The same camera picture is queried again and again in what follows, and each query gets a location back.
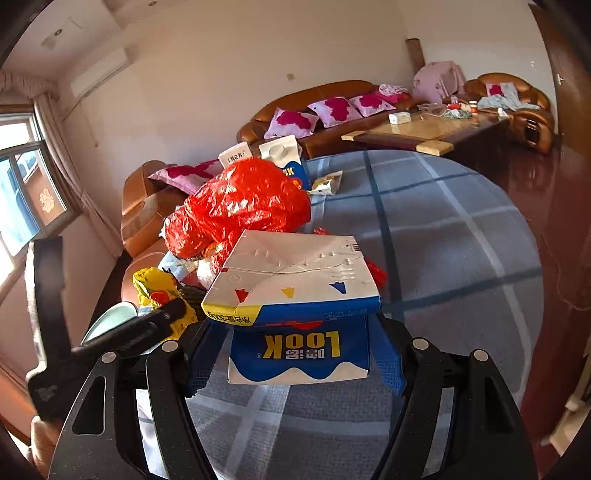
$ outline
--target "yellow plastic bag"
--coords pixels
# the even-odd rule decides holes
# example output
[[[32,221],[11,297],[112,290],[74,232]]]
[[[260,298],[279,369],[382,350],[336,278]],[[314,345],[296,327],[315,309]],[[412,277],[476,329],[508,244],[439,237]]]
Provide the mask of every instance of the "yellow plastic bag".
[[[142,307],[160,308],[171,300],[182,298],[174,276],[158,268],[143,268],[134,273],[132,281],[138,291],[138,300]],[[187,313],[170,325],[173,334],[167,340],[178,340],[185,328],[198,320],[195,310],[185,299],[183,301],[187,307]]]

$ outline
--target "wooden coffee table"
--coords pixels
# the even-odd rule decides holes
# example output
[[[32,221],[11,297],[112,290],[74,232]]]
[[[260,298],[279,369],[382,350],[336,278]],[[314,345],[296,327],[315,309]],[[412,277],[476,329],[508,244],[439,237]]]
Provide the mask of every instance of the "wooden coffee table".
[[[366,131],[343,135],[355,144],[352,150],[416,150],[432,140],[448,142],[453,150],[441,155],[492,179],[507,168],[509,122],[497,114],[479,112],[467,120],[451,120],[427,113],[411,114],[413,121],[391,125],[388,121]]]

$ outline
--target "round table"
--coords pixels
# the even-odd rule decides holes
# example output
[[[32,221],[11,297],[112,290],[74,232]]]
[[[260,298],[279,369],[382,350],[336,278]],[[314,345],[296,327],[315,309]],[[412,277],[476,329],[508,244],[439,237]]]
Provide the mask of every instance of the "round table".
[[[311,179],[343,170],[338,194],[312,197],[311,221],[353,235],[388,273],[383,312],[441,351],[489,352],[519,404],[543,316],[541,265],[525,219],[496,185],[450,160],[408,151],[358,151],[306,162]],[[172,255],[160,268],[186,272]],[[384,359],[363,380],[229,385],[229,339],[206,388],[187,400],[221,478],[370,478],[401,399]],[[427,472],[446,441],[444,391]],[[164,476],[147,393],[138,393],[151,471]]]

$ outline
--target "blue triangle print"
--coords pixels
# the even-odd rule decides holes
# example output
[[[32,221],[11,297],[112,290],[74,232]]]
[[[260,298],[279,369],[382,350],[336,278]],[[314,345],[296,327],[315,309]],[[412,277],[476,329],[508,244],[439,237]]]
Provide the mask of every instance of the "blue triangle print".
[[[345,283],[341,282],[341,281],[337,281],[335,283],[330,283],[329,284],[331,287],[336,288],[339,292],[341,292],[343,295],[345,293],[347,293],[347,290],[345,289]]]

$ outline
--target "blue and white carton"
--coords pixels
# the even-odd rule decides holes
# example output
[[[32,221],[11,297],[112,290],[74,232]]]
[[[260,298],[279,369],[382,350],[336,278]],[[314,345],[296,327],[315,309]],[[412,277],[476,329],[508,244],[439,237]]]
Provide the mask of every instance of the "blue and white carton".
[[[312,384],[368,374],[366,317],[322,322],[312,330],[234,329],[228,365],[231,384]]]
[[[366,316],[380,307],[354,237],[249,230],[202,303],[213,320],[256,327]]]
[[[277,138],[259,145],[261,158],[272,161],[300,190],[310,190],[311,184],[300,159],[301,147],[295,135]]]

